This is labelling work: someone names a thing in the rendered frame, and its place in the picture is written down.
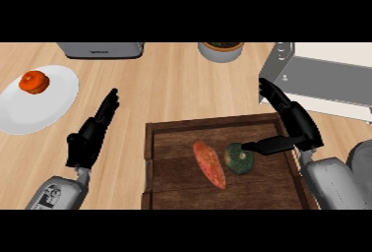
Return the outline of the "grey plant pot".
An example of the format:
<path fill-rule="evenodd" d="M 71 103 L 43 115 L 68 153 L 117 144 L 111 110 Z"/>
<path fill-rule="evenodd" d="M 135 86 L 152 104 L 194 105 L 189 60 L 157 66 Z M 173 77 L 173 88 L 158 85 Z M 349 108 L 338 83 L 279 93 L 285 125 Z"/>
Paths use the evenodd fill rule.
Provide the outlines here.
<path fill-rule="evenodd" d="M 244 43 L 239 42 L 233 47 L 216 47 L 208 42 L 198 43 L 202 56 L 213 62 L 229 63 L 236 60 L 242 52 Z"/>

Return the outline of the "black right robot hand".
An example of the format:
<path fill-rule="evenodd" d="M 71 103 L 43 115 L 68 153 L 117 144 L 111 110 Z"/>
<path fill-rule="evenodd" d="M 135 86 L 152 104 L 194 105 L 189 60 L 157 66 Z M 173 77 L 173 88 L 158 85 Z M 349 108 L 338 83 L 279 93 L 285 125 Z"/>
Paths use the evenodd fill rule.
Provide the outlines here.
<path fill-rule="evenodd" d="M 292 101 L 279 87 L 264 78 L 259 79 L 260 94 L 269 100 L 279 113 L 288 132 L 288 137 L 275 136 L 259 142 L 244 143 L 241 149 L 264 156 L 291 151 L 298 148 L 303 152 L 325 145 L 316 122 L 303 105 Z"/>

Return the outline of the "orange tomato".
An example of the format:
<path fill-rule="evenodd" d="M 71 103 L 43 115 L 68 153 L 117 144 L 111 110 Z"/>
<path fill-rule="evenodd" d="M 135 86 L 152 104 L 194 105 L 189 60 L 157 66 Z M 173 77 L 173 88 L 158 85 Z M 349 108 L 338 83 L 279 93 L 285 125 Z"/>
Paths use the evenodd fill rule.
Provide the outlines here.
<path fill-rule="evenodd" d="M 31 95 L 40 94 L 49 86 L 49 77 L 42 71 L 30 71 L 19 81 L 19 88 Z"/>

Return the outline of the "grey toaster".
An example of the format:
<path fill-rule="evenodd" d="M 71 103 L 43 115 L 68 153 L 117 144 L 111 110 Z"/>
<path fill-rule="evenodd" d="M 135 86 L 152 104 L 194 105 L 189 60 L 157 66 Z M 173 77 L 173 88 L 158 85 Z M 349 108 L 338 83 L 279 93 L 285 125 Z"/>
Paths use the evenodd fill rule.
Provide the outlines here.
<path fill-rule="evenodd" d="M 142 56 L 143 42 L 59 42 L 70 59 L 133 59 Z"/>

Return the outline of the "dark green squash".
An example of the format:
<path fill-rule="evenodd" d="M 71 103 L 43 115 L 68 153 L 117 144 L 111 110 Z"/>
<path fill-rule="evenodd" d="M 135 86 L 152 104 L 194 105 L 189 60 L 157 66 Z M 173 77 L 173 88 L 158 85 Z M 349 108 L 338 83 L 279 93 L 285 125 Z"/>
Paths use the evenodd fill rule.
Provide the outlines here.
<path fill-rule="evenodd" d="M 253 170 L 254 154 L 241 148 L 241 143 L 230 143 L 225 152 L 226 166 L 236 175 L 245 175 Z"/>

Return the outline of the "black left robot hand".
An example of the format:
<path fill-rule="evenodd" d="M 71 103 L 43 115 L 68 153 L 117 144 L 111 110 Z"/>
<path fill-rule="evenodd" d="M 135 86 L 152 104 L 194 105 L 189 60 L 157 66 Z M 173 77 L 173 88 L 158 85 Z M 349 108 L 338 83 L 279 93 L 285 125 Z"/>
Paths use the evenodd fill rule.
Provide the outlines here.
<path fill-rule="evenodd" d="M 90 168 L 96 162 L 106 130 L 120 107 L 118 90 L 112 89 L 102 101 L 96 115 L 89 117 L 78 132 L 67 136 L 67 166 Z"/>

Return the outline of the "grey tiered shelf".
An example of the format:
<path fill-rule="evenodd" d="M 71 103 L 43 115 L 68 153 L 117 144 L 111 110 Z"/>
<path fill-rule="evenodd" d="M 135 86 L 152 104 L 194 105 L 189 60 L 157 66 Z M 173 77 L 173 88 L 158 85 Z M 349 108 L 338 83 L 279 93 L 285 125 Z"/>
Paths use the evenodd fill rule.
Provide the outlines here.
<path fill-rule="evenodd" d="M 372 124 L 372 42 L 276 42 L 259 77 L 307 110 Z"/>

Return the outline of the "white oval plate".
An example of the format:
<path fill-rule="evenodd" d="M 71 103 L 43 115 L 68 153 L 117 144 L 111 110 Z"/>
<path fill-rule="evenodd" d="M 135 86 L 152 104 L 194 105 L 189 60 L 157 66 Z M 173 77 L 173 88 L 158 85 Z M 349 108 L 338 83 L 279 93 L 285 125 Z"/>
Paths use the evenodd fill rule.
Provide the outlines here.
<path fill-rule="evenodd" d="M 65 114 L 78 96 L 78 77 L 68 67 L 46 65 L 37 70 L 49 77 L 40 94 L 21 90 L 21 77 L 0 94 L 0 130 L 11 135 L 43 130 Z"/>

